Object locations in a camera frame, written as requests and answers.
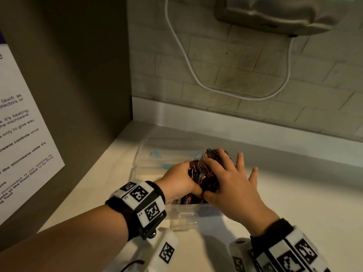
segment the person's left hand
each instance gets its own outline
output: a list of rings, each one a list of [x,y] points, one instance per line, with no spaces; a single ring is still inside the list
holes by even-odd
[[[202,197],[202,189],[188,175],[189,161],[171,167],[166,174],[155,183],[164,193],[166,203],[193,193]]]

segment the white cable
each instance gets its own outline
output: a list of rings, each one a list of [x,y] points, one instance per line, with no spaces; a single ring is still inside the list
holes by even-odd
[[[171,33],[174,35],[176,42],[178,43],[185,61],[188,64],[189,70],[192,73],[195,81],[198,83],[199,86],[201,86],[202,88],[205,88],[208,91],[211,92],[216,92],[216,93],[220,93],[220,94],[224,94],[224,95],[229,95],[232,97],[236,97],[239,99],[243,99],[243,100],[265,100],[265,99],[269,99],[275,95],[277,95],[280,91],[282,91],[284,89],[284,87],[286,86],[286,84],[288,83],[289,79],[290,79],[290,74],[291,74],[291,47],[293,45],[294,42],[294,37],[291,37],[290,43],[289,43],[289,47],[288,47],[288,53],[287,53],[287,70],[286,70],[286,77],[285,77],[285,81],[283,82],[283,84],[279,87],[279,89],[277,91],[275,91],[274,93],[264,96],[264,97],[258,97],[258,98],[252,98],[252,97],[243,97],[243,96],[239,96],[239,95],[235,95],[235,94],[231,94],[229,92],[224,92],[224,91],[220,91],[220,90],[216,90],[216,89],[212,89],[210,87],[204,86],[199,79],[197,78],[197,76],[195,75],[195,72],[193,71],[192,65],[190,64],[190,61],[188,59],[188,55],[186,54],[183,45],[181,44],[178,36],[176,35],[174,28],[172,27],[170,20],[169,20],[169,16],[168,16],[168,5],[169,5],[169,0],[165,0],[165,18],[166,18],[166,22],[168,23],[168,26],[170,28]]]

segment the brick wallpaper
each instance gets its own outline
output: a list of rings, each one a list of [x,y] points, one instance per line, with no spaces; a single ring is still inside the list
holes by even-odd
[[[283,82],[286,36],[218,22],[215,0],[170,0],[170,20],[199,80],[265,96]],[[333,30],[295,39],[292,79],[274,99],[245,101],[196,85],[164,17],[164,0],[127,0],[134,96],[363,141],[363,0]]]

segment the white countertop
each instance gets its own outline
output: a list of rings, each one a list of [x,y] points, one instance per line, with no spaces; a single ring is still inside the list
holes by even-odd
[[[113,191],[127,183],[132,177],[130,174],[140,142],[146,137],[204,139],[212,147],[224,147],[232,157],[237,151],[243,151],[240,142],[131,122],[41,230],[102,205]],[[306,233],[329,262],[332,271],[362,270],[361,190],[274,173],[261,166],[258,181],[264,202]],[[161,226],[168,227],[169,224],[165,220]],[[176,234],[180,243],[170,262],[170,271],[185,271],[184,265],[188,263],[187,270],[191,272],[229,271],[227,267],[232,265],[227,249],[229,243],[235,238],[249,236],[244,227],[226,217],[200,219],[198,230]],[[137,256],[139,243],[139,239],[129,242],[105,271],[119,272]]]

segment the silver appliance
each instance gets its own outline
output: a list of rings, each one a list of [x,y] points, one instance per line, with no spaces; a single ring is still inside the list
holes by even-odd
[[[331,30],[347,14],[354,1],[216,0],[215,17],[261,31],[312,35]]]

